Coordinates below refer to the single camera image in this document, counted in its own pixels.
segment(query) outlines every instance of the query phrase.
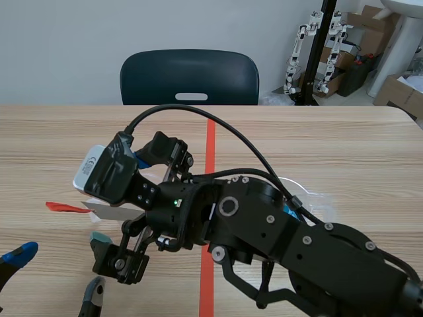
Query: robotic arm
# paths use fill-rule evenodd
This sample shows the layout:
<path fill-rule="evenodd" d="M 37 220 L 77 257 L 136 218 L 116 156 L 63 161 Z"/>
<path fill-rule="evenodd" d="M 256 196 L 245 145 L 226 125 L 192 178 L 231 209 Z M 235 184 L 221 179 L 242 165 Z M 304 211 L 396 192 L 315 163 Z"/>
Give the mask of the robotic arm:
<path fill-rule="evenodd" d="M 301 47 L 305 36 L 314 36 L 317 33 L 317 30 L 320 28 L 323 19 L 323 12 L 313 12 L 310 16 L 310 23 L 304 24 L 299 27 L 297 38 L 295 39 L 295 44 L 293 47 L 293 52 L 289 58 L 289 66 L 286 71 L 286 83 L 284 85 L 285 94 L 295 94 L 296 89 L 292 86 L 293 77 L 297 73 L 297 68 L 299 66 L 299 54 L 301 52 Z"/>
<path fill-rule="evenodd" d="M 335 41 L 328 57 L 325 77 L 320 81 L 319 85 L 317 86 L 317 90 L 325 94 L 329 92 L 327 84 L 329 83 L 330 79 L 333 76 L 333 73 L 335 72 L 335 65 L 338 62 L 338 58 L 340 56 L 341 44 L 346 37 L 347 25 L 341 23 L 341 16 L 342 13 L 339 11 L 335 12 L 333 15 L 332 22 L 330 24 L 329 35 L 335 35 Z"/>
<path fill-rule="evenodd" d="M 314 12 L 311 15 L 310 23 L 301 25 L 299 27 L 297 38 L 295 39 L 293 53 L 291 57 L 289 58 L 289 66 L 286 72 L 286 83 L 284 85 L 285 94 L 296 93 L 296 89 L 293 86 L 293 77 L 297 73 L 297 68 L 299 67 L 299 54 L 301 52 L 301 47 L 303 45 L 304 37 L 306 35 L 307 36 L 316 35 L 317 30 L 321 27 L 322 18 L 323 18 L 322 12 L 320 13 Z M 335 43 L 328 57 L 325 76 L 317 86 L 317 90 L 325 94 L 329 92 L 329 89 L 327 88 L 327 84 L 329 83 L 330 78 L 332 77 L 335 71 L 335 65 L 336 65 L 336 62 L 338 61 L 339 54 L 340 54 L 340 47 L 341 47 L 342 41 L 346 37 L 347 25 L 341 22 L 341 18 L 342 18 L 342 13 L 340 11 L 337 11 L 333 14 L 332 21 L 330 22 L 330 28 L 329 28 L 328 34 L 335 36 Z"/>
<path fill-rule="evenodd" d="M 269 173 L 238 168 L 191 175 L 188 170 L 193 158 L 186 144 L 161 132 L 133 153 L 130 146 L 135 126 L 166 109 L 195 112 L 220 123 L 253 150 Z M 140 167 L 154 164 L 166 164 L 170 171 L 159 185 L 139 173 Z M 226 176 L 232 179 L 220 179 Z M 199 108 L 164 105 L 142 113 L 102 151 L 89 152 L 74 184 L 112 206 L 129 202 L 145 210 L 122 225 L 119 246 L 107 240 L 91 241 L 93 271 L 99 275 L 125 284 L 137 283 L 149 260 L 145 255 L 149 244 L 155 242 L 159 250 L 167 252 L 208 244 L 225 279 L 255 300 L 259 308 L 287 300 L 309 316 L 423 316 L 420 279 L 408 264 L 378 249 L 356 229 L 322 223 L 284 188 L 245 137 Z M 284 213 L 284 205 L 301 215 L 300 220 Z M 303 217 L 314 225 L 302 221 Z M 138 242 L 130 250 L 128 241 L 135 236 Z M 253 258 L 263 261 L 260 289 L 233 271 L 235 261 L 251 264 Z M 275 264 L 289 271 L 295 291 L 268 291 Z"/>

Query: red tape strip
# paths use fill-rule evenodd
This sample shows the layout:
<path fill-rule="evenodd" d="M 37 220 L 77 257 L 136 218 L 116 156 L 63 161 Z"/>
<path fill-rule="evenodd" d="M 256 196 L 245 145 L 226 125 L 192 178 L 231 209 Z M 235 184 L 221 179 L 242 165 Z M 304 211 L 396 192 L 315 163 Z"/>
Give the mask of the red tape strip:
<path fill-rule="evenodd" d="M 206 141 L 206 174 L 215 170 L 215 139 L 216 123 L 207 121 Z M 213 317 L 214 315 L 214 263 L 212 255 L 207 252 L 208 246 L 201 250 L 200 273 L 200 311 L 199 317 Z"/>

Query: black cable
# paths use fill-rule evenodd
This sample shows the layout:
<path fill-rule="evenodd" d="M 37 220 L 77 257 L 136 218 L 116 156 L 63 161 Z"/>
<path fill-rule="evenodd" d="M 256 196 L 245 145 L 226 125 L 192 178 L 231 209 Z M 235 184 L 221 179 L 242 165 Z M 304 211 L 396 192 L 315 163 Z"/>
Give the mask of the black cable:
<path fill-rule="evenodd" d="M 270 175 L 272 175 L 274 177 L 273 182 L 276 182 L 276 183 L 274 183 L 274 185 L 276 186 L 276 184 L 279 184 L 279 186 L 277 186 L 277 188 L 285 195 L 287 200 L 289 201 L 293 197 L 285 189 L 284 185 L 282 184 L 282 182 L 278 178 L 278 175 L 275 173 L 275 171 L 270 166 L 268 161 L 264 158 L 264 156 L 258 151 L 258 149 L 241 132 L 236 130 L 232 125 L 224 122 L 222 119 L 219 119 L 218 117 L 216 117 L 216 116 L 214 116 L 214 115 L 212 115 L 212 114 L 210 114 L 210 113 L 208 113 L 208 112 L 206 112 L 202 109 L 187 106 L 187 105 L 184 105 L 184 104 L 163 104 L 161 106 L 152 107 L 152 108 L 144 111 L 142 114 L 140 114 L 134 120 L 132 120 L 131 123 L 126 127 L 124 132 L 132 135 L 136 126 L 142 120 L 144 120 L 146 117 L 148 117 L 152 114 L 155 114 L 156 112 L 160 112 L 160 111 L 164 111 L 164 110 L 184 110 L 184 111 L 188 111 L 188 112 L 194 112 L 195 114 L 199 114 L 203 117 L 206 117 L 206 118 L 214 121 L 215 123 L 224 127 L 226 130 L 233 133 L 236 137 L 238 137 L 238 139 L 240 139 L 256 155 L 256 157 L 259 159 L 259 161 L 263 164 L 263 166 L 270 173 Z M 314 215 L 312 215 L 310 212 L 308 212 L 308 210 L 306 210 L 304 207 L 301 207 L 298 210 L 295 210 L 294 212 L 296 213 L 296 215 L 298 216 L 300 221 L 304 221 L 304 218 L 301 216 L 301 215 L 304 215 L 305 217 L 307 217 L 308 219 L 310 219 L 314 223 L 321 223 L 320 219 L 316 218 Z"/>
<path fill-rule="evenodd" d="M 239 174 L 250 174 L 250 175 L 257 175 L 257 176 L 263 177 L 267 179 L 269 182 L 271 182 L 273 185 L 275 185 L 275 187 L 280 190 L 282 195 L 284 195 L 287 200 L 291 200 L 293 198 L 291 193 L 285 188 L 285 186 L 282 184 L 279 178 L 275 178 L 272 175 L 269 175 L 269 173 L 266 173 L 263 170 L 257 170 L 255 168 L 234 168 L 232 170 L 222 170 L 220 172 L 216 172 L 212 174 L 192 175 L 192 178 L 219 178 L 219 177 L 239 175 Z M 304 217 L 306 217 L 307 219 L 309 219 L 315 224 L 322 223 L 322 221 L 319 218 L 314 216 L 304 207 L 300 207 L 299 209 L 295 210 L 295 212 L 299 215 L 303 215 Z"/>
<path fill-rule="evenodd" d="M 275 173 L 275 171 L 270 166 L 268 161 L 263 157 L 263 155 L 258 151 L 258 149 L 241 132 L 236 130 L 234 127 L 232 127 L 228 123 L 224 122 L 222 119 L 219 119 L 218 117 L 216 117 L 212 114 L 209 114 L 208 112 L 206 112 L 202 109 L 199 109 L 199 108 L 187 106 L 187 105 L 184 105 L 184 104 L 163 104 L 161 106 L 152 107 L 152 108 L 144 111 L 142 114 L 140 114 L 134 120 L 132 120 L 132 122 L 126 127 L 124 132 L 132 135 L 135 127 L 141 121 L 143 121 L 146 117 L 148 117 L 152 114 L 155 114 L 156 112 L 163 111 L 163 110 L 184 110 L 184 111 L 188 111 L 188 112 L 194 112 L 195 114 L 199 114 L 203 117 L 206 117 L 206 118 L 214 121 L 215 123 L 218 123 L 219 125 L 224 127 L 226 130 L 232 132 L 238 139 L 240 139 L 256 155 L 256 157 L 260 160 L 260 162 L 267 169 L 267 171 L 269 171 L 269 173 L 271 175 L 273 175 L 273 177 L 275 177 L 279 180 L 278 175 Z"/>
<path fill-rule="evenodd" d="M 388 262 L 392 263 L 393 265 L 399 267 L 400 269 L 402 269 L 409 277 L 412 281 L 420 284 L 421 280 L 417 274 L 417 272 L 411 267 L 410 264 L 402 261 L 401 259 L 397 258 L 396 256 L 379 249 L 379 251 L 382 253 L 383 258 L 385 260 L 387 260 Z"/>

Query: black pole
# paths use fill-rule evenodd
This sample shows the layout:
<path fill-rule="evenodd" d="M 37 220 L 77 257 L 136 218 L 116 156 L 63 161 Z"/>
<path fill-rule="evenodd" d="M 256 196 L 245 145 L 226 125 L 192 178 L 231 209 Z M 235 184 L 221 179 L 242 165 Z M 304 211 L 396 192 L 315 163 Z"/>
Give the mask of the black pole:
<path fill-rule="evenodd" d="M 313 98 L 313 87 L 320 58 L 325 47 L 326 37 L 329 32 L 330 22 L 335 12 L 337 0 L 324 0 L 322 5 L 323 19 L 320 29 L 317 31 L 313 46 L 311 47 L 309 61 L 305 70 L 303 86 L 296 98 L 295 104 L 298 106 L 318 106 Z"/>

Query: black chair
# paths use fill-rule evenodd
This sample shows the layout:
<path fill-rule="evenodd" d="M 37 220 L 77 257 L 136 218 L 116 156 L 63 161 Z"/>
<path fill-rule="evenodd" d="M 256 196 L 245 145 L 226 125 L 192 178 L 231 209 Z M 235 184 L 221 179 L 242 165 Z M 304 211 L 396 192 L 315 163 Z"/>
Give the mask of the black chair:
<path fill-rule="evenodd" d="M 258 70 L 239 53 L 214 50 L 160 50 L 134 54 L 122 66 L 124 104 L 257 104 Z M 181 100 L 176 94 L 206 94 Z"/>

